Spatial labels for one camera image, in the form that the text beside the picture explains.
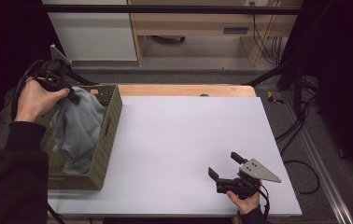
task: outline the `olive green crate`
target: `olive green crate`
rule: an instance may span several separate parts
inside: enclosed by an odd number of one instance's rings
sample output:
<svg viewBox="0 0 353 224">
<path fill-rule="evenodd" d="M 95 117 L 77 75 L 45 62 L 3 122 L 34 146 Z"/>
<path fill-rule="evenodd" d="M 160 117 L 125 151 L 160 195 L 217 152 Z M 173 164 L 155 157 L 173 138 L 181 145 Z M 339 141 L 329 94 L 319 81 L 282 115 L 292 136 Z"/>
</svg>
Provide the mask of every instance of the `olive green crate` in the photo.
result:
<svg viewBox="0 0 353 224">
<path fill-rule="evenodd" d="M 49 127 L 52 117 L 59 106 L 54 106 L 50 112 L 42 116 L 38 123 L 47 127 L 47 131 L 40 144 L 42 150 L 49 155 L 49 184 L 48 189 L 101 189 L 104 185 L 107 166 L 118 129 L 122 101 L 119 88 L 113 86 L 81 86 L 80 88 L 95 94 L 98 101 L 106 108 L 104 121 L 98 142 L 92 157 L 92 166 L 85 175 L 68 175 L 63 173 L 65 159 L 52 151 L 55 146 L 53 130 Z"/>
</svg>

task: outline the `black sweatshirt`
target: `black sweatshirt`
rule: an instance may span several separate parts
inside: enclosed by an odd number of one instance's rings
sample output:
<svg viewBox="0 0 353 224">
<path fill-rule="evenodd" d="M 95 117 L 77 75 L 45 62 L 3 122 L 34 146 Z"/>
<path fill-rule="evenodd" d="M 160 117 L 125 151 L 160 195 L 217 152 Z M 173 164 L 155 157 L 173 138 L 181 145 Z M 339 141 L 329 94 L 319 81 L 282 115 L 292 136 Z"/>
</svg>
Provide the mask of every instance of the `black sweatshirt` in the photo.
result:
<svg viewBox="0 0 353 224">
<path fill-rule="evenodd" d="M 0 150 L 0 223 L 46 224 L 49 158 L 40 150 L 46 128 L 12 122 L 6 147 Z M 240 215 L 244 224 L 266 223 L 258 207 Z"/>
</svg>

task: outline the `person's right hand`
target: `person's right hand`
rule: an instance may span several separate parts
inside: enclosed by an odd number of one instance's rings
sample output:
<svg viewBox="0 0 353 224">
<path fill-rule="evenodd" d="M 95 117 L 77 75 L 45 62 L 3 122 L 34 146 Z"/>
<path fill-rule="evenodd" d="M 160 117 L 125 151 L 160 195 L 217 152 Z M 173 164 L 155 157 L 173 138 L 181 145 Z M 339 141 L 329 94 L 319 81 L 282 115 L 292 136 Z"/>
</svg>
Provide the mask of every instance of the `person's right hand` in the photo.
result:
<svg viewBox="0 0 353 224">
<path fill-rule="evenodd" d="M 240 213 L 247 214 L 253 209 L 257 208 L 259 206 L 259 198 L 260 194 L 256 192 L 252 197 L 246 198 L 244 200 L 241 200 L 235 195 L 233 192 L 230 190 L 226 192 L 227 196 L 229 196 L 230 200 L 237 205 L 238 210 Z"/>
<path fill-rule="evenodd" d="M 14 121 L 35 122 L 39 116 L 50 111 L 68 93 L 67 88 L 60 91 L 46 91 L 37 81 L 28 78 L 19 98 L 17 116 Z"/>
</svg>

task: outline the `gray cloth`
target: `gray cloth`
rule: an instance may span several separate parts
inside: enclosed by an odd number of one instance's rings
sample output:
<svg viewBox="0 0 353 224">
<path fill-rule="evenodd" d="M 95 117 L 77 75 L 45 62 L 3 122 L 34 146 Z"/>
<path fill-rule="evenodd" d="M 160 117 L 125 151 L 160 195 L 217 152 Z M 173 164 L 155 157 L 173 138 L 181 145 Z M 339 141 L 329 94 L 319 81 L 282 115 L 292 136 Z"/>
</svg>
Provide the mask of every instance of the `gray cloth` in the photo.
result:
<svg viewBox="0 0 353 224">
<path fill-rule="evenodd" d="M 73 89 L 81 98 L 79 105 L 62 99 L 50 123 L 56 141 L 53 151 L 66 159 L 64 173 L 84 175 L 92 164 L 105 109 L 94 95 L 79 87 Z"/>
</svg>

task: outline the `white table surface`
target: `white table surface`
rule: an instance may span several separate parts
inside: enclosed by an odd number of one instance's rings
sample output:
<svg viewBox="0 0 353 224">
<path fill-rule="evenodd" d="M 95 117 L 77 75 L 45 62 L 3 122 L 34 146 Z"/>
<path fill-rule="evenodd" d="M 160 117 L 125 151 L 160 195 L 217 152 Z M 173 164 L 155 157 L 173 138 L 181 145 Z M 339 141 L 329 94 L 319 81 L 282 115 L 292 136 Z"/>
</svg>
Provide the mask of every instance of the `white table surface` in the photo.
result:
<svg viewBox="0 0 353 224">
<path fill-rule="evenodd" d="M 260 98 L 123 96 L 122 101 L 103 189 L 50 190 L 49 204 L 57 213 L 233 217 L 236 206 L 216 192 L 207 171 L 236 178 L 239 164 L 230 158 L 235 151 L 282 179 L 262 182 L 270 194 L 270 216 L 302 214 Z"/>
</svg>

